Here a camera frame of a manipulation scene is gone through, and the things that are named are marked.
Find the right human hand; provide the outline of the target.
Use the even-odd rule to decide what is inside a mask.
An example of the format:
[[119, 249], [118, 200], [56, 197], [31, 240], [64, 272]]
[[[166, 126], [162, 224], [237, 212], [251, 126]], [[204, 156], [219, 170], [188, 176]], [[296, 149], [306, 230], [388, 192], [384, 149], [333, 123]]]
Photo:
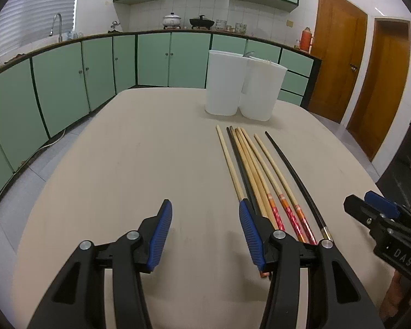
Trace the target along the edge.
[[395, 271], [390, 286], [382, 300], [379, 308], [379, 317], [383, 322], [394, 317], [399, 311], [399, 305], [405, 296], [405, 291], [401, 286], [401, 278], [402, 274]]

